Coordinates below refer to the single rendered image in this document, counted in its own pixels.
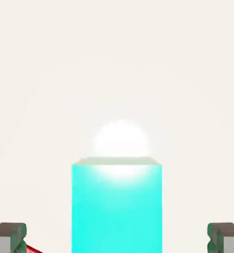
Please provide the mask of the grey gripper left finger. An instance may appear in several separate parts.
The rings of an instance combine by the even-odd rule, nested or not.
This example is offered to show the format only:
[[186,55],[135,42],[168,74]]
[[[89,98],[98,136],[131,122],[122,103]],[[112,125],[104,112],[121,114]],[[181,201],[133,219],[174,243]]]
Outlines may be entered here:
[[27,253],[24,238],[27,235],[25,223],[0,223],[0,253]]

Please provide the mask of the small red cube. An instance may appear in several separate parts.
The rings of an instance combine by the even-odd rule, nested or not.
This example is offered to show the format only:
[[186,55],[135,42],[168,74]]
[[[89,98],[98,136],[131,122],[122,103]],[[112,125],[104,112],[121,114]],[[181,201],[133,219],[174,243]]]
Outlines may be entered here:
[[24,242],[26,243],[26,253],[43,253],[42,251],[37,250],[36,248],[30,246],[27,243],[27,238],[26,237],[24,238]]

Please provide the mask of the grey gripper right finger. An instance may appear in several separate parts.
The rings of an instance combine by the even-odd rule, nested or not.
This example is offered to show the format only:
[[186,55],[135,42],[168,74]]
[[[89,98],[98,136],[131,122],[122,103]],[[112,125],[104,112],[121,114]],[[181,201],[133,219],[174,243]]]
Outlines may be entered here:
[[209,223],[207,253],[234,253],[234,223]]

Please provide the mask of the large cyan box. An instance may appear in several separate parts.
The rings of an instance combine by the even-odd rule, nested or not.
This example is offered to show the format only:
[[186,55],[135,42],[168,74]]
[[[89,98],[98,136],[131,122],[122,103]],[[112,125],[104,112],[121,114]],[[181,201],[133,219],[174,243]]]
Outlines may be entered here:
[[162,253],[162,166],[149,157],[72,165],[72,253]]

